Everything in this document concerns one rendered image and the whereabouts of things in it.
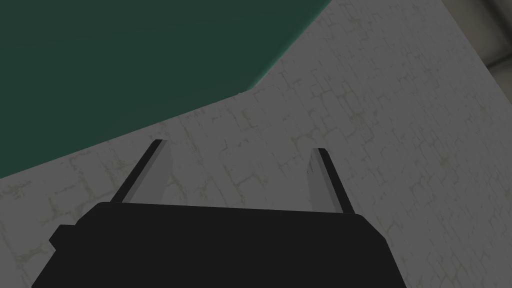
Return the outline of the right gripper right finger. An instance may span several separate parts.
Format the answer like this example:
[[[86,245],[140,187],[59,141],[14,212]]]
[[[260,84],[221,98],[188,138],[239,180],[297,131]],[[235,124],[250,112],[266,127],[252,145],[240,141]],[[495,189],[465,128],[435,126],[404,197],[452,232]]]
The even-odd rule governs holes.
[[[314,212],[354,214],[338,172],[325,148],[313,148],[306,169],[309,201]]]

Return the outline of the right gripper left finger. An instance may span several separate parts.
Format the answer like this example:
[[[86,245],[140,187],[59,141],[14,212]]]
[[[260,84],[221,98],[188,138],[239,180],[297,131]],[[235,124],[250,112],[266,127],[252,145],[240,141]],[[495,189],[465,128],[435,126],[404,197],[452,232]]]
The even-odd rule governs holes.
[[[171,143],[155,139],[110,201],[158,205],[163,199],[172,170]]]

